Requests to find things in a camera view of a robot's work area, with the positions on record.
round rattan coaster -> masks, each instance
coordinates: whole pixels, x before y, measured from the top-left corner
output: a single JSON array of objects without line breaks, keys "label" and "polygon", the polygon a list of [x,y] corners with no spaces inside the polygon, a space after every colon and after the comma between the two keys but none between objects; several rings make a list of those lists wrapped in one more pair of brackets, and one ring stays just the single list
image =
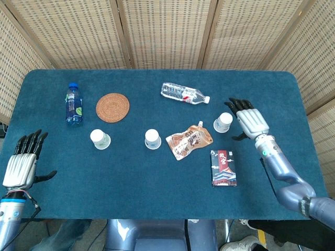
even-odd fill
[{"label": "round rattan coaster", "polygon": [[129,101],[120,93],[107,94],[96,105],[96,114],[108,123],[120,121],[127,115],[128,111]]}]

jeans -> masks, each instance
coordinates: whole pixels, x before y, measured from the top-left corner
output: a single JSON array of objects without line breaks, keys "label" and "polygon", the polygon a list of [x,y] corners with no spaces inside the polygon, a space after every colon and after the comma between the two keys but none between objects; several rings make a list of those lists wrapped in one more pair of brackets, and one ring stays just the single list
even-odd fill
[{"label": "jeans", "polygon": [[70,251],[77,240],[80,240],[89,228],[92,220],[67,220],[58,232],[44,238],[30,251]]}]

blue tablecloth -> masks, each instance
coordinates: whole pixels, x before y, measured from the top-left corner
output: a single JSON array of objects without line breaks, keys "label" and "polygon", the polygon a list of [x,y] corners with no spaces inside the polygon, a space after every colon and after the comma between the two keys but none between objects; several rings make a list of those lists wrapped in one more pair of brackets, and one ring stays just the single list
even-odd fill
[{"label": "blue tablecloth", "polygon": [[[65,123],[68,83],[79,83],[84,120]],[[209,104],[191,105],[160,95],[163,82],[200,89]],[[108,93],[128,97],[130,110],[118,123],[96,115],[98,100]],[[228,97],[250,100],[270,126],[270,133],[319,196],[326,190],[294,76],[288,72],[205,70],[35,70],[22,85],[0,156],[0,178],[17,140],[37,129],[49,132],[38,160],[37,175],[57,175],[35,184],[31,194],[42,207],[40,218],[132,219],[301,219],[277,202],[259,161],[254,142],[236,142],[241,133],[234,119],[227,133],[213,121],[230,112]],[[210,146],[177,161],[165,138],[204,122]],[[90,141],[93,129],[112,138],[106,150]],[[144,145],[148,129],[157,129],[162,145]],[[210,150],[235,155],[236,187],[212,187]],[[276,188],[285,185],[273,181]],[[27,204],[26,216],[33,211]]]}]

food packet with spout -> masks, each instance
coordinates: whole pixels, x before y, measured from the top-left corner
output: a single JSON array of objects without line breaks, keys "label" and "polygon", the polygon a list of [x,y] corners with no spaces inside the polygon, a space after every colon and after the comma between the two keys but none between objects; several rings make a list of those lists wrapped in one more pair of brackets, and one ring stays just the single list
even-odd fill
[{"label": "food packet with spout", "polygon": [[190,126],[185,132],[175,133],[166,138],[169,147],[178,161],[185,158],[194,149],[212,144],[213,139],[203,128],[203,122]]}]

plastic water bottle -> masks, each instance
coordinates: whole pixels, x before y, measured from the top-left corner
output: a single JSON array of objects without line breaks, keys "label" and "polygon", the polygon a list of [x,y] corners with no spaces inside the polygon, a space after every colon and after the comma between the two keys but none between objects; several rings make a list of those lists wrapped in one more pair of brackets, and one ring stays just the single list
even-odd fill
[{"label": "plastic water bottle", "polygon": [[69,124],[79,124],[82,122],[82,97],[78,90],[77,83],[70,83],[65,98],[66,121]]},{"label": "plastic water bottle", "polygon": [[173,83],[163,83],[161,94],[166,98],[172,98],[193,105],[202,102],[208,104],[210,99],[210,97],[205,96],[199,90]]}]

